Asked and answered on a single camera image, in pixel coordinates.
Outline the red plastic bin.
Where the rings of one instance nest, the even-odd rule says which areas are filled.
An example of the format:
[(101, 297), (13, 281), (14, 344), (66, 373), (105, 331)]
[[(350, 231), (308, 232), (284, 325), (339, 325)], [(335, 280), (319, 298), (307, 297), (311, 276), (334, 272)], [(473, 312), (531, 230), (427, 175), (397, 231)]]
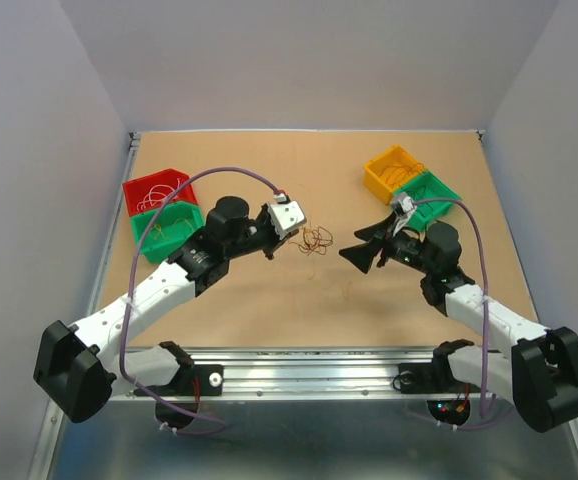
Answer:
[(159, 208), (188, 179), (187, 174), (168, 168), (124, 182), (123, 194), (128, 215), (133, 217)]

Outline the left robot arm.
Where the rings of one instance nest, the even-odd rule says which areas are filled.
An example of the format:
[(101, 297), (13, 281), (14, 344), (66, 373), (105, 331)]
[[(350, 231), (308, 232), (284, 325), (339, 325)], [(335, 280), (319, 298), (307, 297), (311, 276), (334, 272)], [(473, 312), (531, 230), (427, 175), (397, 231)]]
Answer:
[(305, 224), (300, 205), (286, 195), (250, 218), (236, 196), (220, 198), (196, 230), (141, 283), (101, 310), (47, 326), (33, 379), (74, 423), (97, 414), (116, 395), (147, 386), (184, 392), (190, 356), (173, 342), (128, 354), (126, 344), (176, 307), (194, 300), (225, 277), (232, 260), (255, 252), (272, 258)]

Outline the yellow plastic bin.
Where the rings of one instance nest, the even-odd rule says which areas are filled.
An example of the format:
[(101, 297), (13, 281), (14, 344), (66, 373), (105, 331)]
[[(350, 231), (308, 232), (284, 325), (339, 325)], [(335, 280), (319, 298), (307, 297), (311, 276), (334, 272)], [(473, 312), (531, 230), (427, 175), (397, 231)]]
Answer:
[(427, 171), (402, 146), (394, 145), (364, 167), (362, 183), (381, 203), (388, 205), (393, 194), (403, 185)]

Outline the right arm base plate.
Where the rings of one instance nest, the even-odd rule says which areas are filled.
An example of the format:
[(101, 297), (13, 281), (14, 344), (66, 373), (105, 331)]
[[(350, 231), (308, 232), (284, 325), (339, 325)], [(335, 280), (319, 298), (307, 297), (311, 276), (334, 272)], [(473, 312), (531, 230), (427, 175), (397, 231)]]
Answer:
[(458, 394), (465, 387), (445, 367), (427, 363), (401, 363), (392, 387), (405, 395)]

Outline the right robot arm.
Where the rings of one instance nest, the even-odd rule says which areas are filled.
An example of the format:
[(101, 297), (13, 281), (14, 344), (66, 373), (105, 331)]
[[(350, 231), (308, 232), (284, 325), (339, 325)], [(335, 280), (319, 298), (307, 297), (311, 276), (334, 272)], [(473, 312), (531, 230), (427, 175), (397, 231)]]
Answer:
[(578, 335), (550, 329), (488, 297), (459, 266), (457, 230), (444, 222), (423, 237), (397, 229), (396, 217), (356, 231), (360, 244), (339, 254), (368, 273), (393, 260), (423, 277), (426, 302), (444, 316), (480, 332), (480, 345), (445, 341), (420, 366), (409, 364), (396, 378), (404, 394), (453, 393), (462, 384), (511, 403), (533, 430), (544, 433), (578, 418)]

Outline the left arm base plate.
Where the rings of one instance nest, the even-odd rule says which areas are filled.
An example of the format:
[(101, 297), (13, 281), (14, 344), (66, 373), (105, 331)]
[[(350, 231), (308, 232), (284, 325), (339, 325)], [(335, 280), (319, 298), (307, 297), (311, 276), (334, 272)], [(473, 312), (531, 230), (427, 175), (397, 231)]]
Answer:
[(224, 368), (221, 364), (194, 364), (181, 367), (167, 384), (149, 385), (160, 397), (219, 397), (223, 392)]

